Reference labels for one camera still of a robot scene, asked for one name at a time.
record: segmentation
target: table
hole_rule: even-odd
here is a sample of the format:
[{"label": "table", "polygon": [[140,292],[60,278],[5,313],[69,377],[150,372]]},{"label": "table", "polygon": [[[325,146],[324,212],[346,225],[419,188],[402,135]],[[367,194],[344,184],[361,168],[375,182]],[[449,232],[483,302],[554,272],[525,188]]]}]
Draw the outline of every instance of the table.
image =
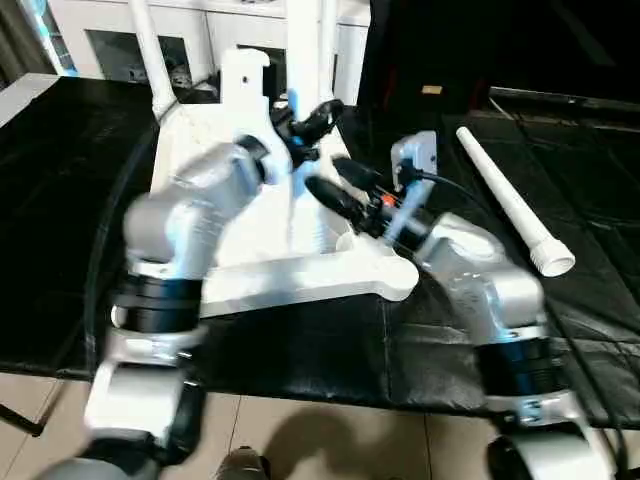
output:
[{"label": "table", "polygon": [[[0,94],[0,108],[5,95]],[[89,246],[115,172],[152,118],[149,106],[144,86],[63,78],[0,129],[6,206],[0,242],[1,251],[9,252],[3,262],[3,313],[9,320],[0,336],[0,370],[88,379],[81,292]],[[487,115],[432,113],[420,124],[403,126],[358,110],[347,113],[341,131],[356,160],[388,173],[393,141],[436,128],[440,173],[490,201],[458,151],[453,132],[461,123],[576,254],[574,270],[544,280],[545,290],[611,395],[622,426],[640,428],[638,134],[530,123],[525,141],[512,122]],[[152,153],[150,148],[127,198],[148,188]],[[491,226],[447,190],[436,189],[429,210],[451,210]],[[526,266],[527,252],[508,224],[495,233]],[[103,265],[104,311],[108,286],[121,267],[121,247],[113,238]],[[210,390],[486,414],[466,335],[428,277],[401,303],[363,295],[205,322],[210,333],[202,365]],[[592,424],[609,425],[566,343],[553,336]]]}]

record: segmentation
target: tiled floor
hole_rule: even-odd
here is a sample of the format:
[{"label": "tiled floor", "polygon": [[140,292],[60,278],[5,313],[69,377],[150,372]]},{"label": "tiled floor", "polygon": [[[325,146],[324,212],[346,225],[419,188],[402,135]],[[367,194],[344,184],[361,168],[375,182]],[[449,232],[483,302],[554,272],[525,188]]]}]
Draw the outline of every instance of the tiled floor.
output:
[{"label": "tiled floor", "polygon": [[[33,478],[86,440],[88,385],[0,374],[0,402],[31,418],[55,405],[44,434],[32,438],[0,423],[0,480]],[[203,440],[163,478],[208,479],[226,453],[250,445],[269,458],[274,480],[485,480],[484,451],[494,437],[482,420],[235,395],[208,397]],[[634,455],[640,436],[629,434]]]}]

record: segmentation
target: wire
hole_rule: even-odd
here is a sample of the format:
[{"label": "wire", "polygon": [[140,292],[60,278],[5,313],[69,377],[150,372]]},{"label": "wire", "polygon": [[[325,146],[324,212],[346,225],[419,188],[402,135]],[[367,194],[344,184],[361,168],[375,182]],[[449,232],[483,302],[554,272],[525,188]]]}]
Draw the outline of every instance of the wire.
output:
[{"label": "wire", "polygon": [[476,197],[469,190],[464,188],[459,183],[454,182],[453,180],[449,180],[448,178],[441,177],[440,175],[435,175],[433,173],[427,173],[422,170],[417,170],[416,174],[425,180],[430,180],[434,183],[438,183],[440,185],[446,185],[456,190],[458,193],[462,194],[465,198],[471,200],[480,210],[482,210],[487,216],[493,215],[493,212],[487,207],[478,197]]},{"label": "wire", "polygon": [[[199,86],[209,82],[209,78],[200,80],[194,84],[187,95],[183,96],[183,100],[188,99],[188,96],[193,93]],[[173,108],[180,103],[180,99],[176,98],[171,105],[156,119],[153,119],[138,141],[131,150],[131,154],[127,158],[124,165],[120,168],[118,176],[111,187],[105,207],[102,210],[100,217],[100,223],[96,230],[93,245],[91,248],[91,254],[89,255],[89,265],[87,267],[87,276],[84,284],[84,302],[82,319],[85,329],[85,352],[86,352],[86,368],[89,375],[93,376],[98,366],[98,351],[97,351],[97,337],[96,337],[96,310],[97,310],[97,284],[100,274],[100,266],[102,264],[102,258],[104,256],[104,250],[109,238],[109,232],[113,227],[114,215],[116,209],[124,191],[131,179],[131,175],[139,166],[141,160],[145,158],[144,153],[152,144],[156,132],[159,130],[159,125],[169,115]]]},{"label": "wire", "polygon": [[609,399],[607,398],[606,394],[602,390],[600,383],[596,379],[595,374],[593,373],[593,370],[591,370],[591,366],[584,358],[584,355],[576,345],[575,340],[573,339],[571,334],[565,328],[563,322],[560,320],[560,317],[556,314],[555,310],[552,308],[551,304],[548,301],[545,302],[545,307],[546,307],[549,318],[555,324],[560,334],[567,341],[567,345],[569,345],[569,349],[571,350],[573,357],[576,359],[576,362],[578,363],[585,377],[587,377],[587,381],[591,385],[593,392],[595,393],[596,397],[598,398],[598,401],[602,405],[603,410],[609,417],[609,422],[611,422],[611,425],[615,430],[616,439],[618,441],[618,451],[617,453],[614,452],[616,468],[618,470],[617,478],[625,479],[628,477],[627,472],[629,471],[629,452],[627,450],[627,442],[624,439],[624,435],[622,433],[622,427],[620,426],[620,421],[618,419],[618,416],[616,415],[613,407],[611,406],[611,403],[609,402]]},{"label": "wire", "polygon": [[[513,115],[511,115],[502,107],[500,107],[500,105],[498,105],[498,103],[492,98],[489,98],[489,101],[496,110],[498,110],[506,118],[514,122],[514,124],[518,128],[518,131],[520,132],[520,134],[525,140],[525,146],[529,149],[530,153],[535,157],[535,154],[531,151],[531,148],[529,147],[529,142],[531,141],[531,139],[528,133],[526,132],[524,126],[521,124],[521,121],[519,121]],[[573,357],[576,359],[578,366],[580,367],[585,377],[587,378],[587,381],[589,382],[591,389],[593,390],[596,398],[600,402],[600,405],[602,406],[603,410],[607,414],[607,417],[609,418],[609,423],[612,425],[616,434],[616,440],[618,443],[617,451],[614,450],[613,445],[611,444],[606,434],[604,432],[601,432],[601,434],[603,435],[603,440],[605,440],[605,443],[607,444],[607,447],[611,452],[612,458],[615,461],[615,465],[617,469],[616,477],[620,480],[626,480],[630,478],[629,452],[627,449],[627,443],[624,438],[624,434],[622,433],[622,427],[620,425],[620,420],[618,418],[618,415],[616,414],[614,408],[612,407],[611,402],[609,402],[609,399],[605,395],[600,383],[596,379],[596,376],[593,373],[591,366],[586,361],[584,355],[576,345],[575,340],[573,339],[571,334],[567,331],[563,322],[560,320],[560,316],[555,312],[555,310],[553,309],[549,301],[545,301],[545,309],[547,310],[548,317],[553,321],[556,328],[558,329],[558,332],[565,339],[565,341],[567,342],[567,345],[569,345],[569,349],[571,350]]]}]

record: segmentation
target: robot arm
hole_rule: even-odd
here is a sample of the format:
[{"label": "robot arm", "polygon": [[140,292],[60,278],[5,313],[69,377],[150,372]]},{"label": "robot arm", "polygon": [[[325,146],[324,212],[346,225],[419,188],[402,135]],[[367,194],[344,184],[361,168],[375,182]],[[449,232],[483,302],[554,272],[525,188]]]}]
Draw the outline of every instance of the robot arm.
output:
[{"label": "robot arm", "polygon": [[[435,142],[428,136],[409,140]],[[394,159],[397,150],[392,149],[394,183],[410,194],[414,182],[421,181],[414,175],[416,158]],[[538,280],[514,265],[489,232],[451,213],[424,225],[412,216],[413,199],[399,208],[390,204],[391,196],[372,181],[375,172],[341,159],[334,165],[354,187],[365,187],[369,202],[363,204],[319,177],[307,179],[309,190],[348,219],[356,232],[388,240],[393,228],[392,238],[411,250],[416,265],[443,287],[465,325],[486,408],[502,435],[488,449],[493,478],[612,478],[600,444],[551,355]],[[398,179],[404,179],[402,185]]]},{"label": "robot arm", "polygon": [[219,144],[129,208],[129,271],[85,411],[91,442],[41,478],[151,479],[195,450],[202,282],[225,225],[258,194],[267,154],[253,137]]}]

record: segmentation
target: white plastic tube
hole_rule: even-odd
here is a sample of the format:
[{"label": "white plastic tube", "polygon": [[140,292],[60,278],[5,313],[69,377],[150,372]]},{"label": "white plastic tube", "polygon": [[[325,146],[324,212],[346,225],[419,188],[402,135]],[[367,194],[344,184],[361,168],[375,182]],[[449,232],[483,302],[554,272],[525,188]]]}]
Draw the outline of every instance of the white plastic tube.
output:
[{"label": "white plastic tube", "polygon": [[171,81],[160,49],[160,42],[153,27],[147,0],[129,0],[129,6],[133,14],[133,23],[136,26],[136,36],[147,70],[149,85],[153,92],[153,113],[157,118],[175,103],[176,97],[171,89]]},{"label": "white plastic tube", "polygon": [[511,223],[529,247],[531,261],[540,273],[545,277],[557,277],[568,272],[576,263],[573,253],[564,243],[551,235],[469,129],[460,127],[456,135]]},{"label": "white plastic tube", "polygon": [[320,21],[320,98],[333,98],[333,64],[336,46],[336,24],[338,23],[338,0],[322,0]]},{"label": "white plastic tube", "polygon": [[320,103],[319,0],[287,0],[287,92],[296,120]]}]

